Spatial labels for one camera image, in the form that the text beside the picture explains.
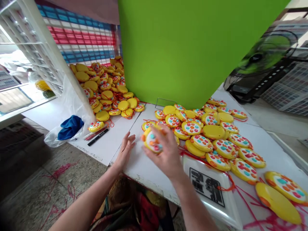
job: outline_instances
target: electric fan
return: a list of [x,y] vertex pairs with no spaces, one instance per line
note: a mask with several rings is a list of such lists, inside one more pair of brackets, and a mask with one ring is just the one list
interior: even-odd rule
[[297,36],[287,30],[274,30],[263,34],[257,43],[230,73],[227,91],[240,103],[253,103],[274,82],[281,79],[295,64],[306,61],[292,58],[297,47]]

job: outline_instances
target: person's left hand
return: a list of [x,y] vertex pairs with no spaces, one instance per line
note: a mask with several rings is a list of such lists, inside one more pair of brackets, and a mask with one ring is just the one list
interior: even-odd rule
[[120,152],[118,154],[118,157],[116,158],[116,161],[114,162],[113,166],[115,166],[120,172],[123,171],[126,164],[128,163],[129,157],[131,155],[131,150],[135,146],[134,140],[136,139],[135,135],[130,135],[130,132],[128,132],[123,140]]

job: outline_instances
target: blue stripe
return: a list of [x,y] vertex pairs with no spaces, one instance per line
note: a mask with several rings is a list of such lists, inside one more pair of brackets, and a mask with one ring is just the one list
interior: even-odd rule
[[76,14],[62,9],[52,8],[49,6],[39,4],[37,4],[37,6],[43,17],[76,23],[84,26],[111,30],[110,24],[96,21],[90,17],[82,16],[80,14]]
[[78,63],[98,59],[108,59],[115,57],[115,51],[61,51],[66,63]]

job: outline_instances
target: green backdrop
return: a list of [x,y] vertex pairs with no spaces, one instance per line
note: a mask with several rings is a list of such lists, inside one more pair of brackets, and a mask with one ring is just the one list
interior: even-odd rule
[[288,2],[119,0],[128,90],[201,108]]

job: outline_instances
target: blue rag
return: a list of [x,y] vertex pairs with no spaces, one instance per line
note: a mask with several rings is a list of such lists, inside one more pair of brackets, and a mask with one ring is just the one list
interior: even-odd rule
[[70,118],[65,120],[60,126],[61,131],[58,133],[58,140],[67,140],[72,138],[79,129],[82,128],[84,122],[76,115],[72,115]]

